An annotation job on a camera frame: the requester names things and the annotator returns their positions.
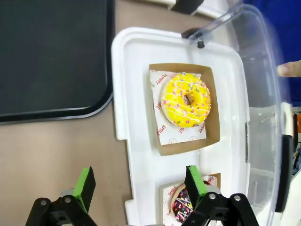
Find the person's bare hand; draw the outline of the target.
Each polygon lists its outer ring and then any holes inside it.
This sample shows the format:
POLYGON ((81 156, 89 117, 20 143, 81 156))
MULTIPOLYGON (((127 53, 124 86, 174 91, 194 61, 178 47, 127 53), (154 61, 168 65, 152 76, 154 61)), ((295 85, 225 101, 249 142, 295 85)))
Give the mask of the person's bare hand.
POLYGON ((281 77, 301 77, 301 60, 279 65, 277 73, 281 77))

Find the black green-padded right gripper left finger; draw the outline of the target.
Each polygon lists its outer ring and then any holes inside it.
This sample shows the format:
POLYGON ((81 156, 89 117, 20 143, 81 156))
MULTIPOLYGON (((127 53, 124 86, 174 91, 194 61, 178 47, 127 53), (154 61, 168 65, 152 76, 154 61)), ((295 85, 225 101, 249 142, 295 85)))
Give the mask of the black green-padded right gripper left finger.
POLYGON ((96 182, 92 167, 84 168, 74 189, 57 200, 41 197, 33 203, 27 226, 95 226, 89 208, 96 182))

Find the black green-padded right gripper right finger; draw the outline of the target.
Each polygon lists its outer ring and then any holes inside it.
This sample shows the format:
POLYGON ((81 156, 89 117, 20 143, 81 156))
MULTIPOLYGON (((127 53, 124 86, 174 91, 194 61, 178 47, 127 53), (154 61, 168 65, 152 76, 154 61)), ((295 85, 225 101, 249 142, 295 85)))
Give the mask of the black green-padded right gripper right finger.
POLYGON ((185 186, 193 211, 182 223, 183 226, 207 226, 210 221, 220 221, 224 226, 257 226, 258 221, 244 194, 230 198, 209 192, 195 165, 186 167, 185 186))

